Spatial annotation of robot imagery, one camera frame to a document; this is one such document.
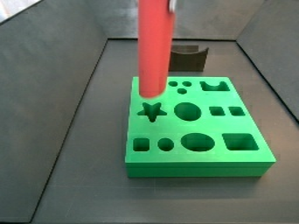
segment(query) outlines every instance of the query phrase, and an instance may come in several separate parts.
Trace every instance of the gray wall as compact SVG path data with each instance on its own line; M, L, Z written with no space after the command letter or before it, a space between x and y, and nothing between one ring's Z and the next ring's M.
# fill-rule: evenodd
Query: gray wall
M111 38L136 38L136 0L88 0ZM174 37L232 39L244 29L264 0L178 0Z
M268 0L238 43L299 119L299 1Z
M83 0L0 26L0 221L32 218L105 42Z

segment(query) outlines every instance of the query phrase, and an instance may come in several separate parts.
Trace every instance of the green block side face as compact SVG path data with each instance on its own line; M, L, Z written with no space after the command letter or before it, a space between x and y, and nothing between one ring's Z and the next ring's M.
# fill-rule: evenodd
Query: green block side face
M128 177L262 176L276 159L227 77L168 77L146 99L134 78Z

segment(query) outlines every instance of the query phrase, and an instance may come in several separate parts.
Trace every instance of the hole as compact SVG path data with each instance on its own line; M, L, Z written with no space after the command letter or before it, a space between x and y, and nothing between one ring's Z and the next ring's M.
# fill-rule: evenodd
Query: hole
M167 113L162 111L162 103L158 102L155 105L143 103L144 110L138 112L139 116L147 116L151 123L155 122L158 116L167 116Z
M244 111L242 107L228 107L228 111L234 116L244 116Z
M202 117L200 108L190 102L179 103L174 108L174 113L187 122L192 122Z
M210 107L210 113L214 116L224 116L226 115L222 107Z
M179 89L178 89L178 93L179 93L180 95L186 95L186 94L187 94L187 90L186 90L184 88L179 88Z
M250 134L223 134L224 143L231 151L256 151L258 144Z
M170 81L170 82L168 82L168 85L170 85L171 87L178 87L178 82L176 82L176 81Z
M184 81L182 84L183 84L186 87L190 87L190 86L192 85L188 81Z
M226 81L222 81L218 86L211 86L206 81L202 81L200 87L203 91L230 91Z
M162 138L158 142L162 151L170 151L174 148L174 141L170 138Z
M135 151L150 151L150 139L148 138L136 138L134 141L134 150Z
M190 151L208 151L214 145L212 138L200 133L191 133L182 137L182 146Z

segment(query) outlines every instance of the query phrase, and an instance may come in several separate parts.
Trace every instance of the green block top surface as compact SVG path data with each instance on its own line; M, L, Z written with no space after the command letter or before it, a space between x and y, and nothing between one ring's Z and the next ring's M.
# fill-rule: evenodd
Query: green block top surface
M127 166L264 166L276 161L227 77L168 77L160 96L134 78Z

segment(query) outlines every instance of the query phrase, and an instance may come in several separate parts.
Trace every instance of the black object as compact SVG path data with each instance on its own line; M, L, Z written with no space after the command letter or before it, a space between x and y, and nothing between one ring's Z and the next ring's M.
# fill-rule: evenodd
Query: black object
M171 72L202 72L210 48L199 51L198 45L174 45L171 52Z

